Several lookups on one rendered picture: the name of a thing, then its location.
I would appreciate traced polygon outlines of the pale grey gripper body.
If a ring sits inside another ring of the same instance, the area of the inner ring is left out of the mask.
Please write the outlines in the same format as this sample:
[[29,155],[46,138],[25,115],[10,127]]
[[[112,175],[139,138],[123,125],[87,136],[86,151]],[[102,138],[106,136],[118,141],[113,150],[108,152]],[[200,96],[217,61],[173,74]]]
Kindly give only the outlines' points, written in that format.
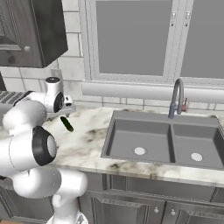
[[74,105],[70,106],[70,107],[63,107],[59,112],[57,113],[48,113],[47,114],[47,118],[54,118],[57,116],[63,116],[63,115],[69,115],[72,114],[76,111],[76,107]]

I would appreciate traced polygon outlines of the dark green cucumber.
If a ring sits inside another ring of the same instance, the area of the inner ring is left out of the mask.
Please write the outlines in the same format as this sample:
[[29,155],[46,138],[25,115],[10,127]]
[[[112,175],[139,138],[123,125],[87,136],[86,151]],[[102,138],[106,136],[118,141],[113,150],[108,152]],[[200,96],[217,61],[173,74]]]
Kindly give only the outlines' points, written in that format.
[[74,131],[74,128],[73,126],[71,125],[71,123],[67,120],[66,117],[64,116],[61,116],[60,117],[60,120],[62,121],[62,123],[64,124],[64,126],[66,127],[66,129],[70,132],[73,132]]

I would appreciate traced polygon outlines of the grey slotted toaster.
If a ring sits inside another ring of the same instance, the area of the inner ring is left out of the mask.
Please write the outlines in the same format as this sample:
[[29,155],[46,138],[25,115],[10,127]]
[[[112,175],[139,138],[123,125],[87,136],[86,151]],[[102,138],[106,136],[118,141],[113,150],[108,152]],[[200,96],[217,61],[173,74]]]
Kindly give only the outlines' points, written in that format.
[[25,92],[0,91],[0,103],[13,106],[16,102],[27,95],[28,93]]

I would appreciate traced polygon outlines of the grey framed window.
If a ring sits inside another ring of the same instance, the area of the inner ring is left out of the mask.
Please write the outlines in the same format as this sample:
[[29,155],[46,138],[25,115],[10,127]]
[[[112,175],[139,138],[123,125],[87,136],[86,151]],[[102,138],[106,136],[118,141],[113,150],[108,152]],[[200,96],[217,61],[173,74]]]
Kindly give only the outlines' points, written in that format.
[[224,0],[79,0],[84,95],[224,103]]

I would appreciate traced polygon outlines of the grey double sink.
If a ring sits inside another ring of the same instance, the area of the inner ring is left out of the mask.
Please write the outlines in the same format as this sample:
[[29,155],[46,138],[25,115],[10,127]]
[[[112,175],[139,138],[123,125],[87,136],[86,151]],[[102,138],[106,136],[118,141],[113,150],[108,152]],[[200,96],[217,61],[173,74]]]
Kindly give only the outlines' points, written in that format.
[[224,170],[224,129],[215,117],[114,111],[104,158]]

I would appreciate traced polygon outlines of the dark grey base cupboard door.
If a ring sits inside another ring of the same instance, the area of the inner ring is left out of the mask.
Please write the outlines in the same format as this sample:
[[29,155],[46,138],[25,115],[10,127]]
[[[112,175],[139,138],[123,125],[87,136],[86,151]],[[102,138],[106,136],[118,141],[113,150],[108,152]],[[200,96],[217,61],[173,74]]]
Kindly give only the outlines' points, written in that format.
[[91,198],[94,224],[161,224],[165,203],[157,199],[94,196]]
[[0,220],[46,224],[52,216],[51,197],[27,199],[0,186]]
[[168,202],[163,224],[224,224],[224,207]]

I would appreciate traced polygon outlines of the grey curved tap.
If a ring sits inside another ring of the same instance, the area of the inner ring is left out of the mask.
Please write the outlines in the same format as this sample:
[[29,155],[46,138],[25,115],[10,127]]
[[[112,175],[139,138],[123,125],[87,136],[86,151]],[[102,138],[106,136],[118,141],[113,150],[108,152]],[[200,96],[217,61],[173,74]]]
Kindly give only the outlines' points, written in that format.
[[169,108],[168,117],[174,118],[174,113],[180,115],[182,113],[182,106],[184,102],[184,83],[181,79],[177,79],[174,84],[172,92],[171,104]]

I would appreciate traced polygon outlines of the dark grey panel under sink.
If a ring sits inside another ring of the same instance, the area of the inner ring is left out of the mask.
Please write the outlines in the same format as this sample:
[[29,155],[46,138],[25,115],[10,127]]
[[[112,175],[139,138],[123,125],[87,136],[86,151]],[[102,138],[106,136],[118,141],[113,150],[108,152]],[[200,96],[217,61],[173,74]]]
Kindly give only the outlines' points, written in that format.
[[104,190],[147,193],[186,200],[209,201],[214,193],[214,187],[212,186],[191,185],[109,174],[103,174],[102,181]]

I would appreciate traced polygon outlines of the dark wall cupboard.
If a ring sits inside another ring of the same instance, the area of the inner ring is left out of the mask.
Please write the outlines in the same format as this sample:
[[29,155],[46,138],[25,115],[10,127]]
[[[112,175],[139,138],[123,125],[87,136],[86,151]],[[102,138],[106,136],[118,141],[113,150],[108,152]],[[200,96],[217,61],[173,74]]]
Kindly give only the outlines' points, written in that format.
[[67,50],[62,0],[0,0],[0,67],[44,68]]

